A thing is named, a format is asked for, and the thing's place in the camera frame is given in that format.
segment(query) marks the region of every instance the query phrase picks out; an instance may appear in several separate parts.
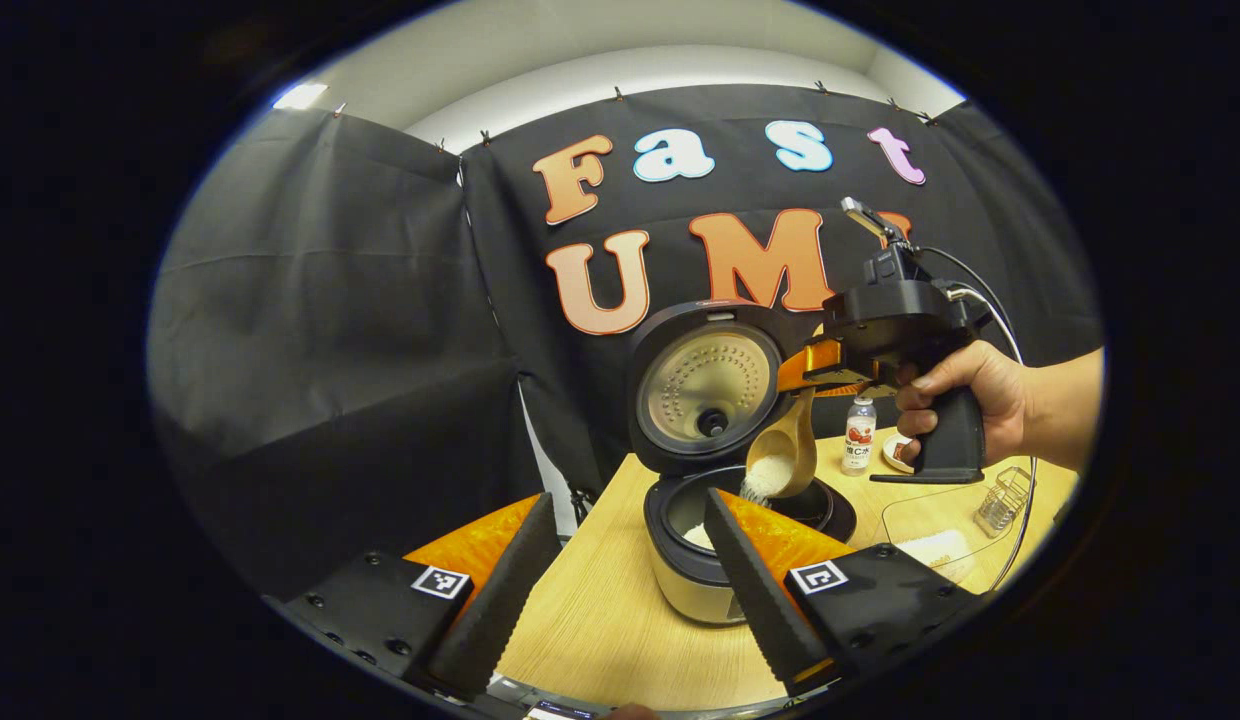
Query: letter a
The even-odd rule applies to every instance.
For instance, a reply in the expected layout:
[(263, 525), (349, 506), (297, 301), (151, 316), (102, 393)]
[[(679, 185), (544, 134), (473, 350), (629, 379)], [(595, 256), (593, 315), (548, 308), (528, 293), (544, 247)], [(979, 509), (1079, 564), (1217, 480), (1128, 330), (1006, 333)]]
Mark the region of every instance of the letter a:
[[(665, 147), (656, 147), (665, 143)], [(634, 150), (642, 152), (634, 160), (632, 173), (647, 182), (667, 178), (702, 178), (712, 172), (713, 159), (704, 155), (699, 136), (689, 129), (662, 129), (639, 138)]]

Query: bottle label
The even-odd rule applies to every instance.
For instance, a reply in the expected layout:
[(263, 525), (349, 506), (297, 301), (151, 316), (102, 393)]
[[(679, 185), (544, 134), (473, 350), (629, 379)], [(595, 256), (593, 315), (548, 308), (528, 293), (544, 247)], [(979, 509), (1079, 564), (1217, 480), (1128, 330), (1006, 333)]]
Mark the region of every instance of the bottle label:
[(867, 468), (873, 450), (873, 423), (847, 423), (847, 454), (843, 462), (848, 468)]

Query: small plate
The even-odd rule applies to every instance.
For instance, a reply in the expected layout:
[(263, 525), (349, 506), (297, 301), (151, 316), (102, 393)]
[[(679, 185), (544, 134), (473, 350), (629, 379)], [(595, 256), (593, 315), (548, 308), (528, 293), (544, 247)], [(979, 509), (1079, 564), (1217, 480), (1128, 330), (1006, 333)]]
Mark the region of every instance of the small plate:
[(882, 442), (882, 459), (884, 459), (888, 465), (893, 466), (893, 468), (900, 470), (903, 473), (913, 473), (913, 468), (909, 468), (908, 463), (895, 457), (895, 447), (908, 445), (909, 442), (911, 442), (911, 437), (904, 437), (899, 432), (895, 432), (894, 436), (887, 437), (885, 441)]

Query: table surface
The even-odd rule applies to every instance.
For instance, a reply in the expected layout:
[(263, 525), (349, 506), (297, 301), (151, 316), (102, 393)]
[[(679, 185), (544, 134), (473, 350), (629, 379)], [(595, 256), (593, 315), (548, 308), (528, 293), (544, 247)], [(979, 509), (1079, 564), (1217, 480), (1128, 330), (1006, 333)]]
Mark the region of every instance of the table surface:
[[(877, 430), (868, 473), (898, 473), (880, 454), (894, 431)], [(998, 577), (1021, 518), (991, 539), (972, 522), (972, 512), (1001, 470), (1017, 465), (1027, 472), (1027, 457), (990, 466), (985, 482), (971, 486), (911, 486), (841, 473), (842, 437), (820, 439), (816, 447), (816, 477), (847, 497), (857, 512), (849, 547), (858, 550), (957, 529), (973, 551), (957, 560), (966, 574), (959, 584), (983, 592)], [(639, 701), (666, 711), (707, 710), (785, 696), (746, 625), (692, 623), (665, 601), (652, 574), (642, 514), (644, 497), (656, 478), (637, 456), (624, 460), (529, 594), (496, 670), (543, 691), (609, 706)], [(1012, 575), (1030, 559), (1076, 483), (1071, 470), (1039, 461), (1030, 524)]]

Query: plastic bottle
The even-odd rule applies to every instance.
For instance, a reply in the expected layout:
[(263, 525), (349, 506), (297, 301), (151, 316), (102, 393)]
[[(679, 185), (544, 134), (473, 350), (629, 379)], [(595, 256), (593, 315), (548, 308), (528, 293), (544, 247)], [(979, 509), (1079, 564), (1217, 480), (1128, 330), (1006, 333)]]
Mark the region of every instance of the plastic bottle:
[(847, 450), (843, 454), (843, 473), (863, 475), (873, 452), (873, 430), (877, 429), (877, 410), (868, 397), (857, 397), (847, 413)]

